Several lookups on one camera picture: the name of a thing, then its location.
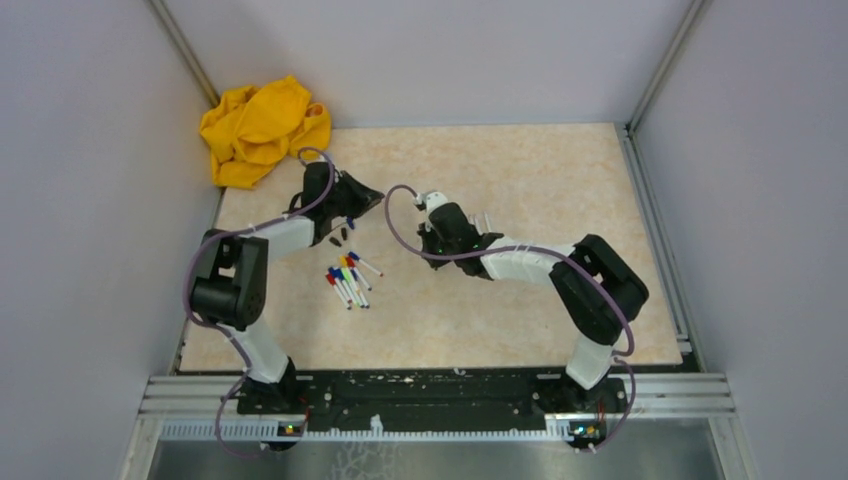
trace white wall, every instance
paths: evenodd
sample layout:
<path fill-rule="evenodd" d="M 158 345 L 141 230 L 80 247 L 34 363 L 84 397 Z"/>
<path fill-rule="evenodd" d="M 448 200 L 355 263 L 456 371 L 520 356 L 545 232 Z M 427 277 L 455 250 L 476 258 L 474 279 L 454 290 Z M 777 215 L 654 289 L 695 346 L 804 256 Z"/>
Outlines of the white wall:
<path fill-rule="evenodd" d="M 629 120 L 689 0 L 170 0 L 213 84 L 293 73 L 339 126 Z"/>
<path fill-rule="evenodd" d="M 764 479 L 845 478 L 848 3 L 714 2 L 638 134 Z"/>
<path fill-rule="evenodd" d="M 0 478 L 113 478 L 217 198 L 205 104 L 141 0 L 4 2 L 0 65 Z"/>

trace gray floor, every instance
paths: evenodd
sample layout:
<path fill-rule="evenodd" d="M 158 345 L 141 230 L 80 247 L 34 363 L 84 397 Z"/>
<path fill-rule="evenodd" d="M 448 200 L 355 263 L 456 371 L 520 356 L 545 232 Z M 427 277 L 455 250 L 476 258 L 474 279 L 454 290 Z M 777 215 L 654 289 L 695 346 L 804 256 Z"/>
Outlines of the gray floor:
<path fill-rule="evenodd" d="M 722 478 L 714 459 L 704 421 L 633 420 L 597 455 L 550 443 L 304 443 L 240 460 L 214 442 L 163 442 L 150 478 L 711 480 Z"/>

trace beige table surface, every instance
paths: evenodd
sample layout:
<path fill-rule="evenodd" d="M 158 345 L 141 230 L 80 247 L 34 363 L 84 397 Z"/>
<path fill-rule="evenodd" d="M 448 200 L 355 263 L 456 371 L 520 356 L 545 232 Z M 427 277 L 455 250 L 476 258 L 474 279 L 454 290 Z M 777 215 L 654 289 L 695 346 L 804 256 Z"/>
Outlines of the beige table surface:
<path fill-rule="evenodd" d="M 644 280 L 650 299 L 632 323 L 637 364 L 680 363 L 674 328 L 621 148 L 611 124 L 343 129 L 329 152 L 365 185 L 438 189 L 493 230 L 549 245 L 603 236 Z M 303 168 L 286 159 L 254 191 L 229 189 L 218 226 L 243 228 L 279 215 L 301 190 Z M 398 192 L 392 218 L 415 234 L 422 213 Z M 385 276 L 364 271 L 368 310 L 342 308 L 324 273 L 342 252 L 326 239 L 272 264 L 265 318 L 300 369 L 562 365 L 578 331 L 552 288 L 432 270 L 391 236 L 382 206 L 356 222 L 353 250 Z M 623 345 L 624 336 L 619 341 Z M 191 325 L 181 370 L 240 369 L 220 333 Z"/>

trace yellow cloth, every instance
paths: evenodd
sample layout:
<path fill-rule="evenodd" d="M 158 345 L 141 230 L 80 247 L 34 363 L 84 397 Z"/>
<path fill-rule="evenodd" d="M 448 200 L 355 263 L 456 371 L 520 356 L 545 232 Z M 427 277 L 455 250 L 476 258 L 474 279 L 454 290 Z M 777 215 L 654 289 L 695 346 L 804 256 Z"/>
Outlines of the yellow cloth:
<path fill-rule="evenodd" d="M 332 119 L 312 94 L 288 77 L 262 88 L 224 92 L 221 103 L 200 121 L 209 145 L 212 180 L 221 187 L 254 188 L 286 156 L 302 147 L 327 148 Z M 304 152 L 303 158 L 318 155 Z"/>

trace cable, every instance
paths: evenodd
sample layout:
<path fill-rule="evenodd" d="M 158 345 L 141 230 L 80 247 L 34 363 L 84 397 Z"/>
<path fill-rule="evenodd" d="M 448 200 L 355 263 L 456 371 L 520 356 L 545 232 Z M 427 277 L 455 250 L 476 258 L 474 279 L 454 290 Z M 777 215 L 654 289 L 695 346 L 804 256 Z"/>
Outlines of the cable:
<path fill-rule="evenodd" d="M 259 225 L 256 225 L 255 227 L 248 227 L 248 228 L 244 228 L 242 230 L 234 230 L 234 231 L 230 231 L 230 232 L 219 232 L 219 233 L 216 233 L 215 235 L 212 235 L 211 237 L 206 239 L 206 241 L 204 241 L 202 244 L 200 244 L 200 248 L 198 248 L 197 251 L 194 252 L 194 255 L 192 255 L 191 260 L 189 261 L 189 264 L 188 264 L 188 268 L 186 269 L 185 278 L 183 279 L 182 300 L 183 300 L 183 310 L 185 311 L 186 317 L 188 317 L 188 319 L 191 320 L 192 323 L 194 323 L 195 325 L 198 325 L 198 326 L 204 327 L 204 328 L 212 328 L 214 330 L 221 332 L 227 338 L 227 340 L 233 345 L 233 347 L 235 347 L 239 356 L 244 360 L 244 365 L 245 365 L 244 372 L 242 373 L 241 377 L 239 377 L 239 379 L 236 381 L 236 383 L 233 384 L 233 386 L 230 388 L 230 390 L 227 392 L 227 394 L 224 395 L 223 397 L 221 397 L 221 406 L 218 407 L 218 412 L 215 415 L 215 438 L 218 440 L 218 443 L 221 445 L 221 448 L 223 448 L 224 451 L 229 453 L 230 455 L 232 455 L 234 457 L 242 458 L 242 459 L 254 459 L 254 458 L 258 458 L 259 456 L 255 455 L 255 454 L 249 455 L 249 454 L 240 453 L 240 452 L 237 452 L 235 450 L 231 450 L 229 447 L 227 447 L 227 445 L 224 443 L 224 439 L 221 438 L 221 417 L 223 416 L 224 407 L 227 404 L 227 401 L 230 398 L 232 398 L 233 395 L 236 394 L 236 392 L 239 391 L 242 384 L 244 384 L 244 382 L 247 380 L 247 377 L 250 375 L 250 369 L 253 368 L 253 362 L 250 360 L 250 356 L 248 356 L 247 352 L 244 350 L 244 348 L 241 346 L 241 344 L 238 342 L 238 340 L 236 340 L 236 338 L 233 337 L 233 335 L 229 332 L 229 330 L 227 330 L 226 328 L 221 327 L 219 325 L 215 325 L 214 323 L 204 322 L 200 317 L 198 317 L 194 314 L 194 311 L 191 309 L 191 287 L 192 287 L 192 284 L 194 283 L 193 282 L 194 271 L 197 269 L 197 262 L 200 260 L 200 257 L 206 252 L 206 250 L 209 249 L 209 247 L 211 247 L 213 244 L 215 244 L 215 242 L 218 242 L 218 241 L 223 240 L 225 238 L 232 238 L 232 237 L 238 237 L 240 235 L 247 235 L 247 234 L 250 234 L 250 233 L 255 233 L 255 232 L 258 232 L 258 231 L 263 230 L 265 228 L 277 225 L 279 223 L 283 223 L 283 222 L 285 222 L 286 220 L 288 220 L 292 217 L 296 217 L 298 215 L 303 215 L 304 213 L 308 212 L 309 210 L 314 208 L 316 205 L 318 205 L 319 203 L 324 201 L 324 198 L 326 198 L 327 195 L 329 195 L 330 190 L 333 188 L 333 184 L 335 183 L 335 180 L 336 180 L 336 175 L 335 175 L 336 169 L 335 169 L 335 165 L 333 164 L 333 160 L 324 151 L 319 150 L 317 148 L 313 148 L 313 147 L 303 147 L 300 150 L 298 150 L 298 152 L 297 152 L 298 160 L 302 160 L 301 155 L 303 154 L 303 152 L 316 152 L 329 165 L 329 170 L 330 170 L 329 180 L 327 182 L 327 186 L 324 187 L 324 191 L 321 192 L 321 195 L 319 195 L 318 198 L 316 198 L 309 205 L 306 205 L 305 207 L 301 207 L 300 209 L 290 213 L 287 216 L 277 217 L 277 218 L 268 220 L 266 222 L 260 223 Z"/>
<path fill-rule="evenodd" d="M 615 300 L 613 300 L 610 294 L 607 293 L 607 291 L 604 290 L 604 288 L 601 287 L 594 278 L 592 278 L 592 275 L 590 275 L 589 272 L 584 270 L 583 267 L 578 265 L 577 262 L 568 258 L 561 252 L 557 252 L 556 250 L 551 250 L 549 248 L 539 247 L 536 245 L 513 245 L 509 247 L 493 248 L 491 250 L 482 250 L 477 252 L 458 253 L 454 255 L 435 255 L 432 253 L 424 252 L 406 243 L 403 237 L 401 237 L 398 233 L 394 223 L 392 223 L 391 215 L 389 215 L 389 200 L 391 199 L 392 194 L 397 190 L 406 190 L 411 193 L 413 197 L 418 196 L 418 193 L 409 185 L 395 185 L 394 187 L 390 188 L 389 191 L 386 193 L 386 199 L 383 205 L 384 212 L 386 215 L 386 224 L 389 226 L 389 230 L 391 230 L 392 235 L 395 237 L 395 240 L 397 240 L 398 243 L 400 243 L 401 246 L 403 246 L 405 249 L 418 255 L 419 257 L 427 258 L 430 260 L 465 260 L 467 258 L 482 257 L 484 255 L 491 255 L 493 253 L 514 252 L 516 249 L 542 253 L 545 255 L 556 257 L 557 259 L 565 262 L 569 267 L 571 267 L 575 272 L 577 272 L 587 282 L 589 282 L 590 285 L 595 287 L 595 290 L 597 290 L 601 297 L 603 297 L 603 299 L 607 302 L 607 305 L 609 305 L 609 307 L 615 313 L 615 316 L 618 318 L 618 321 L 621 323 L 621 327 L 624 330 L 625 336 L 627 337 L 627 350 L 613 350 L 612 354 L 621 357 L 629 357 L 633 354 L 633 330 L 630 329 L 630 324 L 627 322 L 627 318 L 624 316 L 624 313 L 621 311 L 621 308 L 618 307 L 618 304 L 615 303 Z"/>
<path fill-rule="evenodd" d="M 422 257 L 422 258 L 427 258 L 427 259 L 430 259 L 430 260 L 449 260 L 449 261 L 464 260 L 464 259 L 467 259 L 467 258 L 475 258 L 475 257 L 482 257 L 484 255 L 491 255 L 493 253 L 513 252 L 517 248 L 556 257 L 557 259 L 564 261 L 569 267 L 571 267 L 575 272 L 580 274 L 580 276 L 582 276 L 587 282 L 589 282 L 590 285 L 595 287 L 595 290 L 598 291 L 598 293 L 607 302 L 607 305 L 609 305 L 609 307 L 615 313 L 615 316 L 618 318 L 618 321 L 621 322 L 621 327 L 624 330 L 625 336 L 627 337 L 627 350 L 624 350 L 624 351 L 613 350 L 612 354 L 615 355 L 615 356 L 620 356 L 620 357 L 628 357 L 628 356 L 633 354 L 633 350 L 635 349 L 635 344 L 634 344 L 634 341 L 633 341 L 633 330 L 630 329 L 630 324 L 627 322 L 627 318 L 624 316 L 624 313 L 621 311 L 621 308 L 619 308 L 618 304 L 615 303 L 615 300 L 613 300 L 613 298 L 610 296 L 610 294 L 607 293 L 607 291 L 604 290 L 604 288 L 601 287 L 600 284 L 598 284 L 598 282 L 592 277 L 592 275 L 590 275 L 589 272 L 587 272 L 586 270 L 583 269 L 583 267 L 581 267 L 579 264 L 577 264 L 577 262 L 568 258 L 562 252 L 557 252 L 556 250 L 551 250 L 551 249 L 544 248 L 544 247 L 538 247 L 538 246 L 535 246 L 535 245 L 518 245 L 518 246 L 500 247 L 500 248 L 493 248 L 491 250 L 483 250 L 483 251 L 469 252 L 469 253 L 459 253 L 459 254 L 455 254 L 455 255 L 435 255 L 435 254 L 432 254 L 432 253 L 424 252 L 424 251 L 419 250 L 419 249 L 413 247 L 412 245 L 406 243 L 406 241 L 403 239 L 403 237 L 400 236 L 400 233 L 398 233 L 397 229 L 395 228 L 394 223 L 392 223 L 392 218 L 391 218 L 391 215 L 389 214 L 389 201 L 392 197 L 392 194 L 394 192 L 396 192 L 397 190 L 406 190 L 409 193 L 411 193 L 413 197 L 417 197 L 418 193 L 412 187 L 410 187 L 409 185 L 403 185 L 403 184 L 395 185 L 392 188 L 390 188 L 388 192 L 386 192 L 386 199 L 385 199 L 384 205 L 383 205 L 383 211 L 384 211 L 385 216 L 386 216 L 386 224 L 389 226 L 389 230 L 392 232 L 392 235 L 395 237 L 395 240 L 397 240 L 398 243 L 400 243 L 401 246 L 403 246 L 405 249 L 409 250 L 410 252 L 412 252 L 412 253 L 414 253 L 414 254 Z M 618 423 L 615 425 L 615 427 L 609 433 L 609 435 L 607 435 L 607 438 L 605 438 L 604 441 L 602 441 L 600 444 L 593 445 L 592 448 L 581 450 L 583 452 L 597 453 L 602 447 L 606 446 L 606 444 L 610 440 L 615 438 L 616 435 L 618 435 L 618 432 L 621 429 L 621 426 L 624 424 L 624 421 L 630 415 L 630 411 L 633 409 L 633 402 L 636 400 L 636 376 L 633 373 L 633 368 L 631 368 L 630 364 L 628 364 L 627 362 L 625 362 L 621 358 L 614 357 L 613 361 L 615 363 L 619 364 L 619 365 L 622 365 L 627 370 L 627 372 L 630 374 L 630 400 L 627 402 L 627 405 L 624 407 L 624 412 L 621 415 L 621 419 L 618 421 Z"/>

